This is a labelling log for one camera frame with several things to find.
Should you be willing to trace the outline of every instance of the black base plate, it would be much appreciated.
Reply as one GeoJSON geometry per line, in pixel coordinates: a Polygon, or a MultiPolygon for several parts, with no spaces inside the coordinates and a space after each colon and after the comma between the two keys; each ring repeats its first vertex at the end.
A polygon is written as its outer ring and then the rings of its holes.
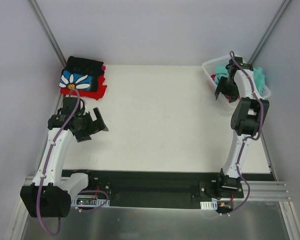
{"type": "MultiPolygon", "coordinates": [[[[70,177],[74,170],[63,170],[70,177]]],[[[111,207],[200,209],[211,197],[201,193],[219,172],[92,171],[100,190],[110,193],[111,207]]],[[[243,174],[247,181],[274,181],[272,174],[243,174]]]]}

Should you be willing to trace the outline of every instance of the gray wall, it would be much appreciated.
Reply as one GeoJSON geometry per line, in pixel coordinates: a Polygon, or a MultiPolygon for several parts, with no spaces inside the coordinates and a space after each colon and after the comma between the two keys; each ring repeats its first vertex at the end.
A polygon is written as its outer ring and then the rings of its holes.
{"type": "Polygon", "coordinates": [[[254,66],[272,92],[263,133],[278,179],[289,182],[300,221],[300,0],[292,2],[254,66]]]}
{"type": "Polygon", "coordinates": [[[106,64],[248,60],[282,0],[38,0],[64,56],[106,64]]]}
{"type": "Polygon", "coordinates": [[[0,240],[34,172],[61,65],[26,0],[0,0],[0,240]]]}

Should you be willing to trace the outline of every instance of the yellow flower center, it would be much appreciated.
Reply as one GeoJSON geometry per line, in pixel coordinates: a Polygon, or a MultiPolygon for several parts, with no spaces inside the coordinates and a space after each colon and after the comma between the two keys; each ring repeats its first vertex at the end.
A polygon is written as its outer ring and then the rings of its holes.
{"type": "Polygon", "coordinates": [[[69,86],[68,86],[68,89],[75,89],[76,88],[76,86],[74,85],[74,84],[70,84],[69,86]]]}

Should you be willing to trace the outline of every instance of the metal frame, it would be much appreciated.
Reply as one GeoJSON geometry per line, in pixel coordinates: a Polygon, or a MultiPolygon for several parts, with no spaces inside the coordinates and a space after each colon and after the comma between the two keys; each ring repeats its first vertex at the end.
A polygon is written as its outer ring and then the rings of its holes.
{"type": "Polygon", "coordinates": [[[274,179],[277,181],[278,178],[276,176],[275,167],[274,167],[273,162],[271,161],[271,158],[270,158],[270,155],[269,155],[269,150],[268,150],[267,143],[266,143],[266,140],[265,140],[265,136],[264,136],[263,133],[261,134],[261,143],[262,143],[262,146],[263,146],[263,149],[264,149],[264,154],[265,154],[265,158],[266,158],[266,161],[268,163],[268,166],[269,166],[270,173],[273,175],[274,179]]]}
{"type": "Polygon", "coordinates": [[[45,34],[45,36],[47,37],[54,53],[56,54],[56,56],[58,57],[61,65],[63,67],[65,67],[67,65],[67,61],[55,39],[55,36],[53,35],[48,23],[47,23],[47,20],[45,18],[45,16],[43,15],[38,3],[37,3],[37,0],[28,0],[28,3],[30,5],[30,7],[32,8],[32,11],[33,13],[35,14],[40,26],[42,27],[42,30],[45,34]]]}
{"type": "Polygon", "coordinates": [[[28,218],[28,211],[24,202],[19,198],[19,202],[16,206],[13,219],[10,224],[7,236],[7,240],[20,240],[25,229],[26,221],[28,218]]]}
{"type": "Polygon", "coordinates": [[[290,240],[300,240],[300,224],[296,218],[294,204],[283,201],[279,204],[290,240]]]}
{"type": "Polygon", "coordinates": [[[284,13],[287,11],[290,3],[292,3],[293,0],[283,0],[279,9],[276,11],[273,19],[271,20],[269,26],[265,30],[263,36],[261,37],[261,40],[259,41],[258,45],[256,46],[255,50],[253,51],[253,54],[251,55],[248,63],[253,64],[257,57],[259,56],[260,52],[264,48],[265,44],[267,43],[268,39],[270,38],[271,34],[273,33],[274,29],[277,27],[278,22],[283,17],[284,13]]]}

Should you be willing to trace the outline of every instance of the cable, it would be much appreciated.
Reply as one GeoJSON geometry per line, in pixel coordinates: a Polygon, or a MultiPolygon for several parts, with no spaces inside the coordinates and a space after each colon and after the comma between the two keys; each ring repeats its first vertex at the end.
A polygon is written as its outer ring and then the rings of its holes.
{"type": "MultiPolygon", "coordinates": [[[[80,102],[82,103],[82,106],[81,106],[81,111],[79,112],[79,113],[77,113],[77,115],[83,115],[84,113],[85,113],[85,110],[86,110],[86,106],[85,106],[85,101],[81,98],[80,99],[80,102]]],[[[58,110],[57,110],[57,114],[59,115],[59,114],[61,114],[61,111],[63,110],[64,108],[59,108],[58,110]]]]}
{"type": "Polygon", "coordinates": [[[79,194],[86,194],[86,193],[100,193],[100,194],[104,194],[105,197],[106,197],[106,200],[101,205],[96,206],[96,207],[94,207],[92,209],[82,209],[82,208],[79,208],[77,206],[74,207],[75,209],[79,209],[79,212],[84,212],[84,213],[94,212],[95,210],[98,210],[101,207],[103,207],[104,205],[106,205],[107,202],[108,202],[108,200],[109,200],[108,194],[105,191],[102,191],[102,190],[83,190],[83,191],[79,192],[79,194]]]}
{"type": "Polygon", "coordinates": [[[91,200],[96,200],[98,196],[98,192],[95,193],[95,195],[91,198],[91,200]]]}
{"type": "MultiPolygon", "coordinates": [[[[61,134],[61,132],[64,130],[64,128],[66,127],[66,125],[69,123],[69,121],[71,120],[71,118],[74,116],[74,114],[75,114],[75,112],[76,112],[76,110],[77,110],[77,108],[78,108],[78,106],[80,104],[80,95],[79,95],[78,90],[76,90],[75,88],[71,89],[70,92],[69,92],[69,96],[71,96],[71,93],[73,91],[75,91],[75,93],[77,95],[77,101],[76,101],[75,107],[74,107],[73,111],[71,112],[71,114],[69,115],[69,117],[64,122],[64,124],[62,125],[62,127],[59,129],[59,131],[54,136],[53,141],[52,141],[53,143],[57,142],[57,138],[59,137],[59,135],[61,134]]],[[[57,229],[57,231],[56,232],[51,232],[45,226],[44,221],[43,221],[43,219],[41,217],[41,213],[40,213],[40,196],[41,196],[42,187],[44,185],[45,174],[46,174],[46,171],[47,171],[47,167],[48,167],[48,163],[49,163],[49,160],[50,160],[50,156],[51,156],[52,150],[53,150],[53,148],[55,146],[53,143],[50,145],[49,150],[48,150],[48,154],[47,154],[46,159],[45,159],[45,163],[44,163],[44,166],[43,166],[42,175],[41,175],[41,179],[40,179],[39,189],[38,189],[38,193],[37,193],[37,196],[36,196],[36,206],[35,206],[36,216],[38,218],[38,221],[39,221],[41,227],[51,237],[55,237],[55,236],[57,236],[60,233],[61,218],[59,217],[59,219],[58,219],[58,229],[57,229]]]]}
{"type": "Polygon", "coordinates": [[[243,74],[248,78],[249,80],[249,83],[250,83],[250,86],[251,86],[251,90],[252,90],[252,95],[253,97],[255,98],[255,100],[259,103],[260,105],[260,122],[259,122],[259,128],[258,128],[258,134],[257,134],[257,137],[254,138],[252,136],[247,136],[243,139],[243,143],[242,143],[242,146],[240,148],[240,151],[239,151],[239,154],[238,154],[238,159],[236,161],[236,171],[238,172],[239,174],[239,177],[242,179],[242,181],[244,181],[244,183],[247,185],[248,187],[248,193],[244,199],[244,201],[238,206],[236,207],[234,210],[232,210],[232,212],[234,211],[237,211],[238,209],[240,209],[247,201],[248,201],[248,198],[250,197],[250,192],[251,192],[251,188],[250,188],[250,185],[249,183],[247,182],[247,180],[245,180],[245,178],[242,176],[241,172],[240,172],[240,169],[239,169],[239,164],[240,164],[240,159],[241,159],[241,156],[242,156],[242,153],[244,151],[244,147],[246,145],[246,141],[248,139],[251,139],[251,140],[254,140],[254,141],[257,141],[260,137],[261,137],[261,133],[262,133],[262,126],[263,126],[263,123],[264,123],[264,105],[263,103],[261,102],[261,100],[258,98],[258,96],[256,95],[256,92],[255,92],[255,87],[254,87],[254,82],[253,80],[251,79],[251,77],[249,76],[249,74],[240,66],[240,64],[236,61],[235,59],[235,53],[234,51],[230,51],[230,57],[233,61],[233,63],[238,67],[238,69],[240,69],[243,74]]]}
{"type": "Polygon", "coordinates": [[[231,204],[231,206],[233,206],[233,204],[234,204],[234,203],[233,203],[234,197],[235,197],[235,195],[234,195],[234,193],[232,192],[232,193],[231,193],[230,201],[224,202],[224,204],[231,204]]]}
{"type": "Polygon", "coordinates": [[[205,191],[205,194],[208,195],[209,197],[213,198],[213,199],[217,199],[220,200],[221,196],[217,197],[217,196],[213,196],[212,194],[210,194],[208,191],[205,191]]]}

